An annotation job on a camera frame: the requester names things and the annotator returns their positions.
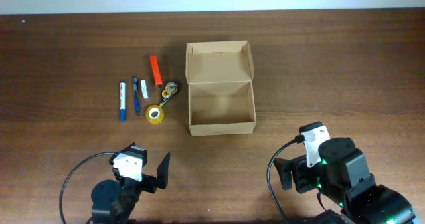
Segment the yellow clear tape roll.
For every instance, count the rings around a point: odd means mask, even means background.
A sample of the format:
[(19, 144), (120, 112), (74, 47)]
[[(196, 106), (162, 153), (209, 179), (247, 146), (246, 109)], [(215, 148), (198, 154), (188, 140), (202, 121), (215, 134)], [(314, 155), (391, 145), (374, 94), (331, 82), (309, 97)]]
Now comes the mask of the yellow clear tape roll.
[(163, 121), (165, 113), (161, 106), (152, 105), (146, 110), (145, 117), (149, 123), (159, 124)]

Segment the small white eraser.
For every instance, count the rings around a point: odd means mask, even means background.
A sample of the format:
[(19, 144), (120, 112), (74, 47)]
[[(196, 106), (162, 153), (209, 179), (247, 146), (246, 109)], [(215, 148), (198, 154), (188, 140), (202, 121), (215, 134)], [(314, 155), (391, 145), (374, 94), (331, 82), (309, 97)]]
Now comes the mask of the small white eraser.
[(149, 98), (149, 92), (148, 92), (148, 89), (147, 89), (146, 80), (140, 80), (140, 87), (141, 87), (141, 94), (142, 94), (143, 98), (148, 99)]

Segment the orange highlighter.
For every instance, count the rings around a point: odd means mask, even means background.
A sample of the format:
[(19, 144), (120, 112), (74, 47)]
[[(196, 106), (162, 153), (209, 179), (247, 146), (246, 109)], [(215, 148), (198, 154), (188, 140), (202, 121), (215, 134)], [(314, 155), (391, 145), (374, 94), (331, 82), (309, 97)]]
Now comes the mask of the orange highlighter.
[(157, 57), (154, 56), (154, 55), (150, 56), (149, 61), (150, 61), (150, 64), (151, 64), (151, 69), (152, 69), (155, 85), (156, 86), (162, 86), (163, 80), (162, 80), (161, 72), (160, 72), (160, 69), (159, 69)]

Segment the brown cardboard box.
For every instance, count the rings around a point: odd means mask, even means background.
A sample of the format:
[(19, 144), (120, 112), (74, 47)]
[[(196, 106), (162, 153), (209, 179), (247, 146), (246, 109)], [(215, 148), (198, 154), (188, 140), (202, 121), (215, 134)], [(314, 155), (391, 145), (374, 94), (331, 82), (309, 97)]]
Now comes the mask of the brown cardboard box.
[(254, 132), (254, 63), (248, 41), (187, 43), (185, 77), (192, 136)]

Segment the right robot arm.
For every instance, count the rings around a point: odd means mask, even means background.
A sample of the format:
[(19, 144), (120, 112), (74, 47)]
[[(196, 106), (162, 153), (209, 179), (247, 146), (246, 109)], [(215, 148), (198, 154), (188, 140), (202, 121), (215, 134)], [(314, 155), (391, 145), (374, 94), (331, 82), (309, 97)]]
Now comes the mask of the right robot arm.
[(300, 194), (316, 189), (340, 207), (325, 211), (321, 223), (419, 223), (410, 202), (397, 191), (377, 185), (364, 153), (350, 138), (331, 138), (319, 145), (319, 163), (307, 166), (307, 157), (285, 160), (273, 155), (282, 188), (295, 188)]

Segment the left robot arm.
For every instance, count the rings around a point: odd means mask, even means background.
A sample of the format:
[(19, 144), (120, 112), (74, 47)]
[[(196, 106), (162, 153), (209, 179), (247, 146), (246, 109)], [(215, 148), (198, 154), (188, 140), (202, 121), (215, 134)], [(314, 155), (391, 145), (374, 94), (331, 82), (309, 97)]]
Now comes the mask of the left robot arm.
[(115, 180), (98, 183), (91, 192), (92, 223), (127, 223), (143, 192), (155, 193), (168, 185), (171, 154), (158, 165), (156, 176), (146, 175), (147, 150), (135, 143), (114, 153), (109, 159)]

